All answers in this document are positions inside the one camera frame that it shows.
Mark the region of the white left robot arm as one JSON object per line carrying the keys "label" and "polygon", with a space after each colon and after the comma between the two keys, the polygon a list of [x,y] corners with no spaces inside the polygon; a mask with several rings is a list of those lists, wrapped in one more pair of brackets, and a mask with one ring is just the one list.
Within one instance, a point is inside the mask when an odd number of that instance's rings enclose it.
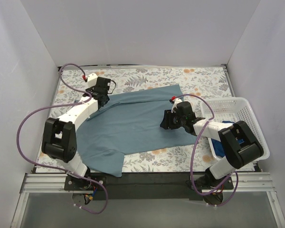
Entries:
{"label": "white left robot arm", "polygon": [[48,118],[45,122],[41,151],[58,162],[76,177],[75,184],[81,190],[86,190],[91,186],[92,179],[88,174],[89,168],[84,165],[77,152],[76,131],[79,126],[92,114],[97,112],[109,101],[111,79],[98,77],[90,74],[84,77],[88,88],[86,92],[92,95],[83,94],[79,100],[83,104],[73,106],[65,114],[58,118]]}

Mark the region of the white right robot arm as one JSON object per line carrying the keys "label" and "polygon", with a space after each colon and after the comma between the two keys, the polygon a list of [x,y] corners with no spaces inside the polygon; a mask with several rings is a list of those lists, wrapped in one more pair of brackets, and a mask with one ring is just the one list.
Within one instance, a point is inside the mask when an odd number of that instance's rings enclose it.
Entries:
{"label": "white right robot arm", "polygon": [[255,161],[264,155],[264,149],[248,124],[244,121],[219,123],[196,117],[190,102],[173,97],[170,110],[164,111],[160,127],[165,130],[184,128],[196,137],[207,137],[221,143],[225,156],[205,170],[205,175],[197,178],[198,186],[218,188],[233,171]]}

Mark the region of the light blue t shirt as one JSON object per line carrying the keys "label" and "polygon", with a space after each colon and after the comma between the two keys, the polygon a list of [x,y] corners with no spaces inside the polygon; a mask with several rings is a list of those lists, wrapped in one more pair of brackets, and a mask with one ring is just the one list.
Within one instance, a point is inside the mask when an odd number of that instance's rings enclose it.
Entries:
{"label": "light blue t shirt", "polygon": [[121,177],[124,157],[195,143],[183,128],[164,130],[160,123],[169,99],[182,95],[179,85],[112,95],[76,131],[77,151],[91,170]]}

